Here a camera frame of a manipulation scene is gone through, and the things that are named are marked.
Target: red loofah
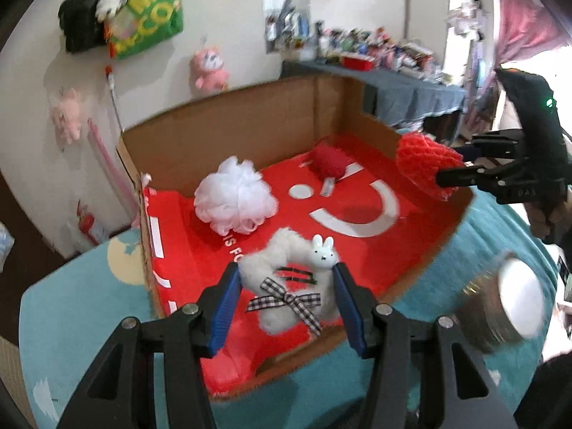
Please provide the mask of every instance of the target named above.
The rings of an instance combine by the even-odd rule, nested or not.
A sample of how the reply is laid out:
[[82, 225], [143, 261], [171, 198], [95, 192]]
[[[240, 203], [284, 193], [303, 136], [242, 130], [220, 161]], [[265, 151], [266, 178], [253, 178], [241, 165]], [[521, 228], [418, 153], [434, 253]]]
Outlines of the red loofah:
[[457, 187], [442, 189], [435, 182], [437, 172], [461, 167], [463, 157], [455, 150], [418, 132], [411, 132], [399, 141], [395, 164], [399, 172], [420, 190], [437, 200], [447, 201]]
[[308, 154], [312, 161], [312, 171], [322, 180], [333, 177], [336, 180], [345, 175], [345, 168], [351, 164], [351, 160], [341, 150], [324, 142], [318, 143]]

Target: checkered ribbon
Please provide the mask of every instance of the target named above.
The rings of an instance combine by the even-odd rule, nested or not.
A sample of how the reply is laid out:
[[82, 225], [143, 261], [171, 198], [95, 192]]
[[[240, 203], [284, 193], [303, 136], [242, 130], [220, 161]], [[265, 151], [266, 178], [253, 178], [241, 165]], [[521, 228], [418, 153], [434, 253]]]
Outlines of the checkered ribbon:
[[270, 277], [264, 279], [260, 284], [260, 288], [270, 295], [252, 299], [248, 302], [247, 312], [266, 308], [278, 308], [279, 306], [289, 306], [315, 335], [319, 336], [321, 334], [320, 322], [308, 309], [308, 306], [320, 306], [320, 294], [291, 294]]

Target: smiley face logo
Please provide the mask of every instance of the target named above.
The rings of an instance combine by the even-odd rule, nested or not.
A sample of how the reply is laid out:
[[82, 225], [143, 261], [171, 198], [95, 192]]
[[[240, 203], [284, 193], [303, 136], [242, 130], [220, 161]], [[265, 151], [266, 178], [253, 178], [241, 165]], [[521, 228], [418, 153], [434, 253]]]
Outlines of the smiley face logo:
[[[363, 167], [357, 163], [350, 164], [341, 179], [347, 179], [362, 169]], [[370, 186], [383, 203], [382, 212], [374, 220], [367, 223], [348, 222], [332, 215], [323, 207], [310, 212], [310, 217], [321, 226], [348, 237], [367, 238], [381, 235], [399, 218], [399, 201], [393, 190], [381, 179], [371, 182]], [[309, 185], [296, 184], [290, 187], [288, 194], [294, 199], [307, 199], [313, 196], [314, 190]]]

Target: pink plush toy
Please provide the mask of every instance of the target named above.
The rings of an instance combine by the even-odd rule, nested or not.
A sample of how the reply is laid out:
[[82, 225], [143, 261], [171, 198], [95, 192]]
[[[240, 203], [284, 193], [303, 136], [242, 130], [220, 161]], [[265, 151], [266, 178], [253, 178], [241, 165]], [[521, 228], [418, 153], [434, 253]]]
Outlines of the pink plush toy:
[[198, 76], [195, 81], [201, 90], [226, 90], [230, 74], [222, 69], [224, 62], [220, 57], [218, 47], [204, 48], [197, 51], [191, 61], [191, 68]]
[[57, 106], [51, 109], [51, 120], [67, 144], [81, 136], [80, 114], [79, 94], [73, 88], [65, 92]]

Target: table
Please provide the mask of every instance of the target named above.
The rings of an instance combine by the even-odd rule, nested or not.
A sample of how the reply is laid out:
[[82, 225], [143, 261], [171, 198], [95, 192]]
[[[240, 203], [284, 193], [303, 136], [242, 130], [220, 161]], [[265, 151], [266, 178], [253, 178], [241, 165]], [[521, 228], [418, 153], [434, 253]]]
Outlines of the table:
[[467, 96], [459, 87], [425, 82], [384, 68], [363, 72], [316, 61], [284, 61], [281, 77], [324, 73], [365, 83], [363, 110], [385, 125], [413, 129], [426, 118], [441, 117], [438, 124], [427, 121], [430, 133], [437, 135], [439, 142], [453, 143], [459, 133]]
[[[467, 282], [506, 248], [514, 250], [539, 276], [548, 324], [556, 292], [554, 261], [530, 237], [527, 224], [514, 210], [497, 205], [493, 197], [481, 192], [450, 242], [394, 307], [423, 321], [450, 313]], [[142, 285], [140, 250], [138, 231], [129, 230], [58, 269], [24, 294], [21, 361], [39, 429], [55, 428], [75, 386], [121, 319], [153, 318]], [[485, 358], [487, 368], [500, 373], [500, 391], [511, 411], [532, 379], [546, 329], [547, 325], [534, 340]], [[157, 427], [167, 429], [162, 357], [156, 360]], [[345, 342], [251, 394], [214, 403], [218, 429], [320, 429], [364, 396], [370, 374], [371, 362], [361, 361]], [[411, 405], [415, 405], [417, 391], [414, 385]]]

